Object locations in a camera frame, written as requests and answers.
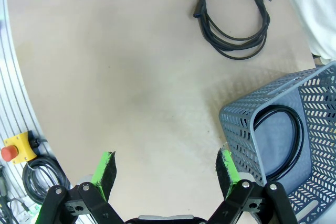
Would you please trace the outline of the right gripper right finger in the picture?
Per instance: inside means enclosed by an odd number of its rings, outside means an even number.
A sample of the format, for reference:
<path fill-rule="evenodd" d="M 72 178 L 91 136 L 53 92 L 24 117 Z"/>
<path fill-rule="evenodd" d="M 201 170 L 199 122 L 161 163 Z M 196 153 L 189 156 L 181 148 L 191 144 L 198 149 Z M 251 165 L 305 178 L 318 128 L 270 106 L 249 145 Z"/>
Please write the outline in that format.
<path fill-rule="evenodd" d="M 242 179 L 230 151 L 224 148 L 217 153 L 215 168 L 224 200 L 207 223 L 237 223 L 243 212 L 258 223 L 298 223 L 281 183 L 261 186 Z"/>

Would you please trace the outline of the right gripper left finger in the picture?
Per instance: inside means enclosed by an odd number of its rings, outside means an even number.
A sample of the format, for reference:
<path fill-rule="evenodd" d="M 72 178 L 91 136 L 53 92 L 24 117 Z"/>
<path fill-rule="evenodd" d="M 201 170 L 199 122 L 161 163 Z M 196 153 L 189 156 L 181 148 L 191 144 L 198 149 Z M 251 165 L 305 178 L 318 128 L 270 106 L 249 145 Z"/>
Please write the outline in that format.
<path fill-rule="evenodd" d="M 90 215 L 96 223 L 123 223 L 108 203 L 116 175 L 115 153 L 104 152 L 90 182 L 49 188 L 36 222 L 75 223 L 80 215 Z"/>

